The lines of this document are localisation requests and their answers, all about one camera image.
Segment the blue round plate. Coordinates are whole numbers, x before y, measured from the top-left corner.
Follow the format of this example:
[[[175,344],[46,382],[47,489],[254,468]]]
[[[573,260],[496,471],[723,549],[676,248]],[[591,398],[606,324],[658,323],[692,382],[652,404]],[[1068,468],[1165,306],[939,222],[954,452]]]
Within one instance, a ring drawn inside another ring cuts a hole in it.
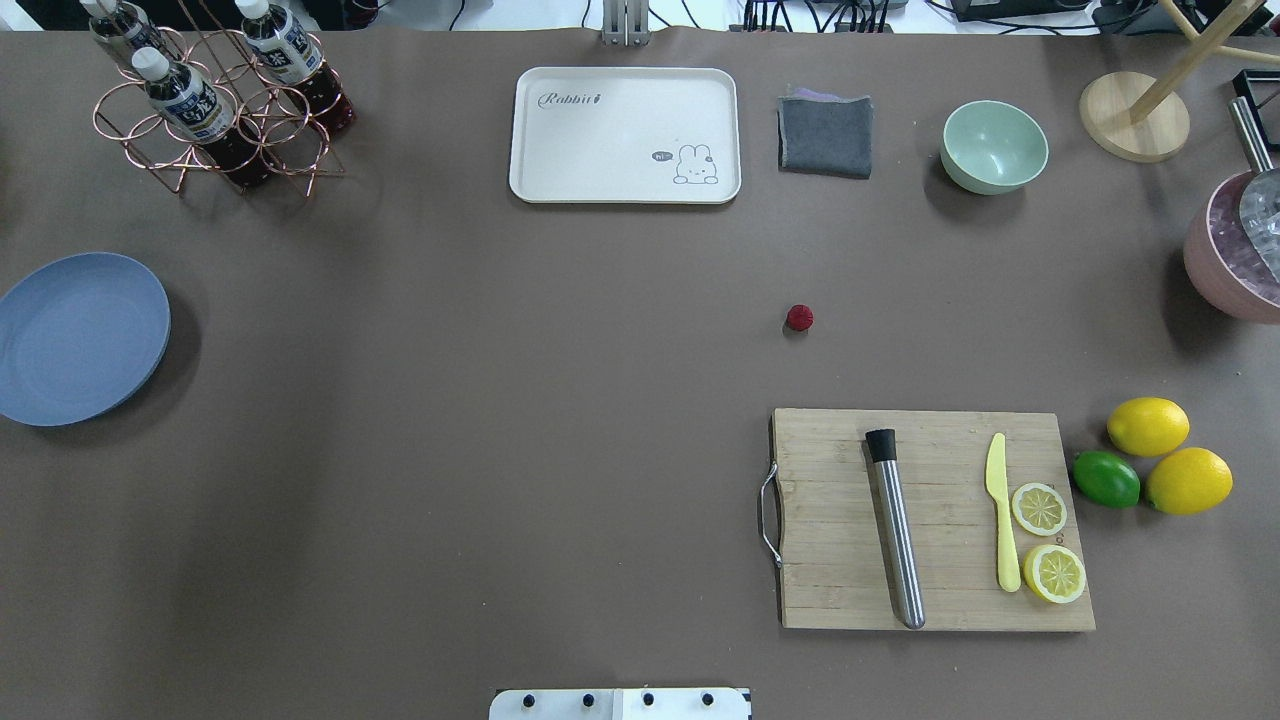
[[[3,296],[1,411],[29,427],[99,416],[138,391],[169,342],[160,279],[114,252],[59,259]]]

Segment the red strawberry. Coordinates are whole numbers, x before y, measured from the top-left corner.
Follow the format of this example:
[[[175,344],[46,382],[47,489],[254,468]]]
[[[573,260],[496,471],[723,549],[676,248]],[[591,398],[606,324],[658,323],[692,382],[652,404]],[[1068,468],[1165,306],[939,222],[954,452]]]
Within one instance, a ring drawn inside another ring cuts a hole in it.
[[[803,333],[813,327],[814,320],[814,311],[808,305],[796,304],[787,310],[785,327],[791,332]]]

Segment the cream rabbit tray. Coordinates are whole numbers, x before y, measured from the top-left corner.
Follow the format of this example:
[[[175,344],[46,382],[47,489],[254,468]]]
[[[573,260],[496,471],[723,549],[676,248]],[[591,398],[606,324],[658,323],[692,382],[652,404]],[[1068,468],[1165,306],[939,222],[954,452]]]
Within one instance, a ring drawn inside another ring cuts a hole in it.
[[[741,183],[723,70],[535,67],[516,83],[508,184],[525,202],[718,205]]]

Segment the steel muddler black tip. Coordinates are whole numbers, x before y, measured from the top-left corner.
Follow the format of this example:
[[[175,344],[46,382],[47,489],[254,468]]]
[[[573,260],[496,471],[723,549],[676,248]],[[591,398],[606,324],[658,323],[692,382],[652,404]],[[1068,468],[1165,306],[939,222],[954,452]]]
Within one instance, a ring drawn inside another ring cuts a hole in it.
[[[925,607],[899,470],[896,432],[891,428],[868,430],[865,441],[887,527],[890,578],[899,619],[905,628],[920,630],[925,625]]]

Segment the yellow plastic knife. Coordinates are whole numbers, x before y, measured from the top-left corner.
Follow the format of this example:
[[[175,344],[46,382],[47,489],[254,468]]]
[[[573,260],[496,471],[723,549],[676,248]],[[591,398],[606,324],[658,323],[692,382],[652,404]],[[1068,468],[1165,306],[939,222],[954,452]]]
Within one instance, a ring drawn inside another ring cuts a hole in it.
[[[995,506],[996,577],[998,587],[1007,593],[1021,588],[1018,552],[1012,536],[1009,477],[1006,466],[1006,436],[996,432],[986,457],[986,492]]]

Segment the mint green bowl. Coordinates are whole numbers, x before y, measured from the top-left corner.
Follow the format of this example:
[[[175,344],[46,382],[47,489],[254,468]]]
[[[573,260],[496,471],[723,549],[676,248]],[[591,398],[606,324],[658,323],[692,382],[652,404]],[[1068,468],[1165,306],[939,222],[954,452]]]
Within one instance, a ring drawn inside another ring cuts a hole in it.
[[[977,100],[947,117],[940,159],[961,188],[992,196],[1039,177],[1048,164],[1050,143],[1036,119],[1020,108]]]

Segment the upper lemon slice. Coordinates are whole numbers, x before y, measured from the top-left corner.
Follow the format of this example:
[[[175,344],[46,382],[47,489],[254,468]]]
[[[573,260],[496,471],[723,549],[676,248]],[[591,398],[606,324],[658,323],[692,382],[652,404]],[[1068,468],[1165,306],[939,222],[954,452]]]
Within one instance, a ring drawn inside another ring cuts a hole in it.
[[[1012,520],[1025,532],[1037,537],[1052,537],[1062,532],[1068,520],[1064,497],[1051,486],[1027,483],[1010,500]]]

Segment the lemon slice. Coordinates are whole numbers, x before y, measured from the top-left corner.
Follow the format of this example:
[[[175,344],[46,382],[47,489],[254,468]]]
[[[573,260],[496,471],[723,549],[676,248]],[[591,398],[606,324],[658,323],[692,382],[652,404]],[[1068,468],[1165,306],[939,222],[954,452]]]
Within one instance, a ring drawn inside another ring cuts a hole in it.
[[[1064,497],[1051,486],[1027,483],[1010,500],[1012,520],[1025,532],[1037,537],[1052,537],[1062,532],[1068,520]]]
[[[1071,603],[1087,588],[1085,565],[1070,548],[1039,544],[1021,561],[1023,580],[1030,591],[1050,603]]]

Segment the lower lemon slice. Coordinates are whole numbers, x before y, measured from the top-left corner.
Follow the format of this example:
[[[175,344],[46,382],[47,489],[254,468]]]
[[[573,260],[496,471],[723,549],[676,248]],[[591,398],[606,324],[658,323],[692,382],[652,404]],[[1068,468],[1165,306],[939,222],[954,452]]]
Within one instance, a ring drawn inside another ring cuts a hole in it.
[[[1023,580],[1030,591],[1050,603],[1071,603],[1087,588],[1085,565],[1070,548],[1039,544],[1021,561]]]

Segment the right rear tea bottle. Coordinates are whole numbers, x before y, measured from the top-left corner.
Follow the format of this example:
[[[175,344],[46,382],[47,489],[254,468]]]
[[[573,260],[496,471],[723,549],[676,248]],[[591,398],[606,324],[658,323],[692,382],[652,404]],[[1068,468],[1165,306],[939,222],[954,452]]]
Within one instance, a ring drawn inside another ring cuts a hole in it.
[[[294,14],[271,1],[237,1],[241,32],[269,78],[298,114],[335,135],[356,118],[340,77]]]

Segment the yellow lemon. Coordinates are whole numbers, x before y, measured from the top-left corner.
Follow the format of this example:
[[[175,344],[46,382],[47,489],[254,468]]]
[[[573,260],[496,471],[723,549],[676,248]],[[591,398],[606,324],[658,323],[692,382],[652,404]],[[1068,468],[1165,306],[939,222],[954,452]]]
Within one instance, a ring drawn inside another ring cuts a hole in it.
[[[1172,452],[1187,441],[1190,418],[1169,398],[1137,397],[1111,411],[1106,430],[1112,445],[1124,454],[1156,457]]]
[[[1233,470],[1216,452],[1189,447],[1160,460],[1146,482],[1148,503],[1172,515],[1192,515],[1220,505],[1233,491]]]

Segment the front tea bottle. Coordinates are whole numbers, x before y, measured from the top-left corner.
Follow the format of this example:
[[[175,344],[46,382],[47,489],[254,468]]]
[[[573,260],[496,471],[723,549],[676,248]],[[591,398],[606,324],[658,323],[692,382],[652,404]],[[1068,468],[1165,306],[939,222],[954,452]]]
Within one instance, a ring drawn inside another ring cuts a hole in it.
[[[156,113],[232,183],[252,188],[273,177],[257,129],[223,101],[204,74],[152,47],[137,50],[132,64]]]

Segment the wooden cup stand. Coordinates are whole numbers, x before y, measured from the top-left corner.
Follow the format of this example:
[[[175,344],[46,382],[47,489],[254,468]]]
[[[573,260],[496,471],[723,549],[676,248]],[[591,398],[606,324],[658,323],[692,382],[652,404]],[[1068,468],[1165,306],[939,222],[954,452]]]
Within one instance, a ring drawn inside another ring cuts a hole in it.
[[[1082,124],[1107,152],[1138,163],[1156,163],[1179,152],[1190,132],[1190,117],[1176,88],[1217,54],[1254,64],[1279,64],[1276,53],[1230,47],[1225,42],[1263,4],[1230,1],[1206,29],[1176,20],[1188,45],[1158,78],[1120,70],[1093,79],[1079,97]]]

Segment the lower yellow lemon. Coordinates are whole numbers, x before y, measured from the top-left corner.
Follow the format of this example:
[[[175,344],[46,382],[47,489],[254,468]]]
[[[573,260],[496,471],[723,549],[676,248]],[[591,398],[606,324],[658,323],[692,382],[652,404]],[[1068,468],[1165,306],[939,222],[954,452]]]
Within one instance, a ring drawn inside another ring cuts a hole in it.
[[[1189,447],[1160,460],[1146,482],[1148,503],[1172,515],[1192,515],[1220,505],[1233,491],[1233,470],[1216,452]]]

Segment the pink bowl of ice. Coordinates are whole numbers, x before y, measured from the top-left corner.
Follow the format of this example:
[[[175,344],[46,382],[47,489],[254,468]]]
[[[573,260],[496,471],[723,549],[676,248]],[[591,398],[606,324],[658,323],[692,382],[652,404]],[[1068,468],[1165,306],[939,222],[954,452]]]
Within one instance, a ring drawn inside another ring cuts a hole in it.
[[[1277,281],[1242,229],[1236,209],[1253,176],[1236,173],[1215,188],[1190,222],[1183,260],[1192,284],[1217,310],[1276,325]]]

